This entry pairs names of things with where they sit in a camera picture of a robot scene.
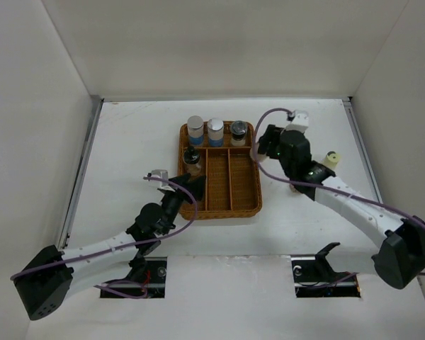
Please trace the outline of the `black-cap bottle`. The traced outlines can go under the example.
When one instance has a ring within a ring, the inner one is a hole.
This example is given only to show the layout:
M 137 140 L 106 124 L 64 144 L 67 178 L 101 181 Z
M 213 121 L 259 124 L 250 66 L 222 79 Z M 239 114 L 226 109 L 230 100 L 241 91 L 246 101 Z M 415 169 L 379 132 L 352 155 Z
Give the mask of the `black-cap bottle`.
M 254 162 L 264 162 L 268 159 L 268 157 L 265 154 L 259 154 L 257 149 L 251 148 L 250 150 L 250 157 Z
M 200 152 L 193 146 L 189 146 L 183 153 L 184 169 L 191 176 L 198 176 L 202 171 Z

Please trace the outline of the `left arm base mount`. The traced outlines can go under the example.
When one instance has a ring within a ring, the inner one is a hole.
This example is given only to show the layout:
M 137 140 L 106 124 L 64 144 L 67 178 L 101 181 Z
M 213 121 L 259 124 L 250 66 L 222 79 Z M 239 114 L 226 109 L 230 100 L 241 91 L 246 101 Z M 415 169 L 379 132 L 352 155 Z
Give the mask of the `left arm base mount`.
M 162 299 L 165 297 L 166 257 L 149 257 L 145 265 L 132 269 L 124 279 L 109 281 L 100 289 L 100 299 Z

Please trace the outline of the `dark-lid spice grinder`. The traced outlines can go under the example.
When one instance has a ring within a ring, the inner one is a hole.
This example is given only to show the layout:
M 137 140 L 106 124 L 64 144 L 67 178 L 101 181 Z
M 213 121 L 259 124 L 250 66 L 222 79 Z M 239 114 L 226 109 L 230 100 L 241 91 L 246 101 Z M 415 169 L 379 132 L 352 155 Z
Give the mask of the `dark-lid spice grinder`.
M 246 144 L 247 123 L 242 120 L 236 120 L 229 128 L 231 133 L 231 145 L 234 147 L 243 147 Z

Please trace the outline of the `silver-lid jar blue label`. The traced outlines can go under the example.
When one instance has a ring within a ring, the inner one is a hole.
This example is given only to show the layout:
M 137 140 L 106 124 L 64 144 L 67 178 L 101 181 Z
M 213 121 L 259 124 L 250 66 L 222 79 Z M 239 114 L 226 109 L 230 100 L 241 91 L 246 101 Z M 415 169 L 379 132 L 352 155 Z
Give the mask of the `silver-lid jar blue label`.
M 207 123 L 208 145 L 222 147 L 224 144 L 224 123 L 218 118 L 211 118 Z
M 204 122 L 198 115 L 193 115 L 187 120 L 188 141 L 194 147 L 202 147 L 204 143 Z

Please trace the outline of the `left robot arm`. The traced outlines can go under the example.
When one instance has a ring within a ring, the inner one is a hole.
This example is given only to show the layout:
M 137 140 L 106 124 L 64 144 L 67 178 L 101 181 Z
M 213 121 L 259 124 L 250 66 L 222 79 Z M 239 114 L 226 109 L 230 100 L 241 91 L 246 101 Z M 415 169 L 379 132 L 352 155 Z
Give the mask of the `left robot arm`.
M 110 290 L 120 281 L 138 282 L 145 274 L 146 256 L 163 240 L 180 233 L 174 220 L 188 203 L 198 213 L 207 177 L 165 170 L 145 176 L 163 194 L 160 203 L 141 208 L 133 224 L 109 239 L 75 249 L 50 245 L 40 250 L 20 272 L 11 276 L 31 321 L 52 314 L 74 294 L 92 287 Z

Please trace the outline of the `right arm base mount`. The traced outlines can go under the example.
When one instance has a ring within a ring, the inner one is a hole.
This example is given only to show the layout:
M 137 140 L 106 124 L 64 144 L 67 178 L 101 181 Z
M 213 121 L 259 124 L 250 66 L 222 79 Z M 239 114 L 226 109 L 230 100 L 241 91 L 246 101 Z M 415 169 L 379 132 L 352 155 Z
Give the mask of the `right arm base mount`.
M 316 254 L 290 257 L 297 298 L 360 298 L 357 273 L 336 271 L 327 256 L 339 242 L 332 242 Z

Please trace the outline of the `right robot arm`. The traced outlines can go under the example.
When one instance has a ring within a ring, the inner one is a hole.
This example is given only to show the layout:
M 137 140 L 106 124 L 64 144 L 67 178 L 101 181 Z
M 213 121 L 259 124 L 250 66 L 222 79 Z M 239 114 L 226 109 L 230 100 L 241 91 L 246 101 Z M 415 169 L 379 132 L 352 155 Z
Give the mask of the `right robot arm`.
M 303 132 L 269 125 L 258 144 L 257 155 L 279 161 L 284 182 L 342 216 L 376 245 L 370 265 L 386 284 L 401 290 L 425 269 L 422 220 L 360 196 L 333 170 L 312 159 Z

